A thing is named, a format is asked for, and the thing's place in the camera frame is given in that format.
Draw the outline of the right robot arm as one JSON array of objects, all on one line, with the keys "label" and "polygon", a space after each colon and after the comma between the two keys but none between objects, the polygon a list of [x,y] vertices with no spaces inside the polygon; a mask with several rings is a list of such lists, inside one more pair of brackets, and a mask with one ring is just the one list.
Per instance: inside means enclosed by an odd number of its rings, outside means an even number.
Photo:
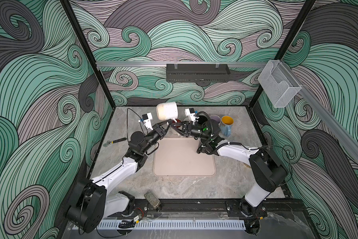
[{"label": "right robot arm", "polygon": [[255,183],[241,199],[241,212],[245,216],[258,216],[264,212],[262,202],[273,193],[288,175],[288,170],[276,153],[268,146],[252,148],[221,137],[217,121],[208,119],[203,124],[192,121],[173,122],[179,135],[200,140],[197,153],[225,156],[251,167]]}]

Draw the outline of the cream speckled mug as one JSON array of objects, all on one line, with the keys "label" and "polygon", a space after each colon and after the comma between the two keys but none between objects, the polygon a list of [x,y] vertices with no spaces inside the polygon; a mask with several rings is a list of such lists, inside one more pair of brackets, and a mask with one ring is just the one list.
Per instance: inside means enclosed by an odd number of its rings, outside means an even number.
[{"label": "cream speckled mug", "polygon": [[169,119],[177,119],[178,107],[175,102],[161,103],[156,106],[158,119],[161,121]]}]

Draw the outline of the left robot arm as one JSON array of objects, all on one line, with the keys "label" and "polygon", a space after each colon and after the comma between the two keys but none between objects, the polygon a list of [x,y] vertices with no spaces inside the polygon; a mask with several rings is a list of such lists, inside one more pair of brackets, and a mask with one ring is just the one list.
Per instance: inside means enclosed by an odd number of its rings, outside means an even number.
[{"label": "left robot arm", "polygon": [[120,163],[100,176],[79,180],[68,201],[66,219],[85,233],[90,233],[102,219],[126,211],[132,195],[125,192],[113,196],[109,194],[144,166],[148,150],[164,138],[171,124],[169,119],[153,125],[146,135],[141,131],[132,133],[128,150]]}]

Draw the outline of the blue mug yellow inside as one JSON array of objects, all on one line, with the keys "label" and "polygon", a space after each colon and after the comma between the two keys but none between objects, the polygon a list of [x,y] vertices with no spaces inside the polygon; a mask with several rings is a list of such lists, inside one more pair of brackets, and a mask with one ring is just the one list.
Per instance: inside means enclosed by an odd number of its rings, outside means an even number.
[{"label": "blue mug yellow inside", "polygon": [[220,132],[225,136],[229,137],[232,134],[232,126],[234,124],[234,119],[230,116],[223,116],[220,123]]}]

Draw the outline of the pink iridescent mug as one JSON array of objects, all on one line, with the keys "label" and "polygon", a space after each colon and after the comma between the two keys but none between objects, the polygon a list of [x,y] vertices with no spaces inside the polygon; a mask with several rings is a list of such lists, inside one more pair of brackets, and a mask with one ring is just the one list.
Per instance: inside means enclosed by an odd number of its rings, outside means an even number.
[{"label": "pink iridescent mug", "polygon": [[210,115],[210,119],[216,121],[218,125],[221,123],[221,118],[218,115]]}]

